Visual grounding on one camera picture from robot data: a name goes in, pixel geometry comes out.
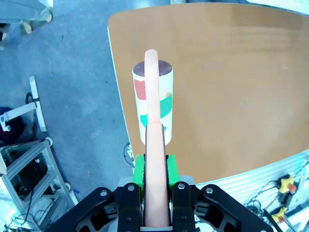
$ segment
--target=beige elongated object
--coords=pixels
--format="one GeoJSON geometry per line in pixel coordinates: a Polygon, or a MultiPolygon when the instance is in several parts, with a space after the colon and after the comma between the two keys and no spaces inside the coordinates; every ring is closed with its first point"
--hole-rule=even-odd
{"type": "Polygon", "coordinates": [[[155,50],[145,53],[145,89],[148,124],[145,163],[145,224],[169,225],[167,171],[162,124],[160,122],[159,68],[155,50]]]}

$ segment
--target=brown table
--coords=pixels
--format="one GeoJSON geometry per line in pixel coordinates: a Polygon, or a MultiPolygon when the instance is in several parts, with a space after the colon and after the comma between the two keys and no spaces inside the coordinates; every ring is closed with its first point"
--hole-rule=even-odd
{"type": "Polygon", "coordinates": [[[143,154],[132,68],[153,48],[174,68],[167,154],[196,183],[309,148],[309,18],[225,3],[117,13],[114,68],[134,155],[143,154]]]}

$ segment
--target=screw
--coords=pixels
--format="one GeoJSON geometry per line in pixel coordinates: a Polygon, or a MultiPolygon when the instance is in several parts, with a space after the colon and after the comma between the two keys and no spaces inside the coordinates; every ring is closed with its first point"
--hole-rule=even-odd
{"type": "Polygon", "coordinates": [[[207,188],[207,189],[206,189],[206,192],[207,192],[207,193],[213,193],[213,190],[212,190],[212,188],[207,188]]]}
{"type": "Polygon", "coordinates": [[[183,184],[183,183],[180,183],[180,184],[178,185],[178,188],[179,188],[179,189],[184,189],[184,184],[183,184]]]}
{"type": "Polygon", "coordinates": [[[129,191],[133,191],[133,190],[134,190],[134,185],[129,185],[129,187],[127,187],[127,189],[128,189],[129,191]]]}
{"type": "Polygon", "coordinates": [[[100,196],[101,197],[104,197],[104,196],[106,196],[107,195],[107,192],[105,191],[105,190],[103,190],[101,193],[100,193],[100,196]]]}

